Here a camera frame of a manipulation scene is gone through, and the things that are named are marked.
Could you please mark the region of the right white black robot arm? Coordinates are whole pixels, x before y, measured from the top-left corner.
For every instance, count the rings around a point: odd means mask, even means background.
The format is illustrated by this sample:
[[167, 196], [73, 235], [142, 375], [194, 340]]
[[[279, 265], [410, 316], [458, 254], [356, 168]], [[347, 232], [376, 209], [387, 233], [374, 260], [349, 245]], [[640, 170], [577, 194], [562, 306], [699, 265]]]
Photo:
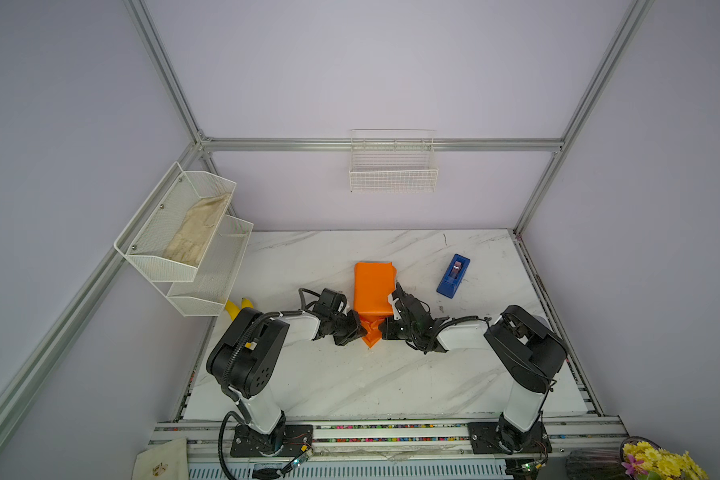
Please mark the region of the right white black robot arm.
[[495, 444], [507, 454], [524, 450], [540, 436], [543, 406], [568, 356], [566, 347], [539, 317], [519, 305], [496, 319], [476, 315], [432, 317], [430, 309], [401, 285], [388, 296], [392, 315], [379, 326], [386, 341], [403, 341], [428, 353], [491, 350], [513, 380], [499, 416]]

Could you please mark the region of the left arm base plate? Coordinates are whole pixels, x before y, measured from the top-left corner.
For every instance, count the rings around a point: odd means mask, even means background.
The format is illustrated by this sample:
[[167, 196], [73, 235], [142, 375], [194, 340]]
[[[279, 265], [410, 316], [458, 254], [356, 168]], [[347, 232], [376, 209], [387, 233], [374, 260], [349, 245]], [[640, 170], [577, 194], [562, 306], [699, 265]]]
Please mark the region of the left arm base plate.
[[285, 424], [270, 434], [238, 425], [229, 454], [232, 458], [296, 457], [311, 446], [313, 434], [314, 427], [308, 424]]

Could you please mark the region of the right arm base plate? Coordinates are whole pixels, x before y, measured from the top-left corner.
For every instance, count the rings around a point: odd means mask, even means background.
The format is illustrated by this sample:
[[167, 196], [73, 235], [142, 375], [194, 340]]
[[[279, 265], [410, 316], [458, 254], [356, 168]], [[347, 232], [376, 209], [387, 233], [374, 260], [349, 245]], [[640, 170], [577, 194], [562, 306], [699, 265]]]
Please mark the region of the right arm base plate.
[[545, 427], [539, 420], [526, 432], [520, 432], [502, 419], [470, 422], [467, 429], [474, 454], [548, 454], [552, 450]]

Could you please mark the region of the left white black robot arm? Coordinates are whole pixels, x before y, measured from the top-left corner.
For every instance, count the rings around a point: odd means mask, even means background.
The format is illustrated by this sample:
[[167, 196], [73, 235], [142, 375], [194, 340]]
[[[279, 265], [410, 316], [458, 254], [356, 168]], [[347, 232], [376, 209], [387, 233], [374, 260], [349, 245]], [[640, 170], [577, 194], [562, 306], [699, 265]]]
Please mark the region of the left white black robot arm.
[[345, 346], [367, 334], [344, 294], [306, 288], [298, 294], [297, 310], [239, 309], [206, 361], [207, 373], [234, 402], [236, 420], [258, 434], [269, 435], [284, 422], [268, 387], [284, 347], [325, 337]]

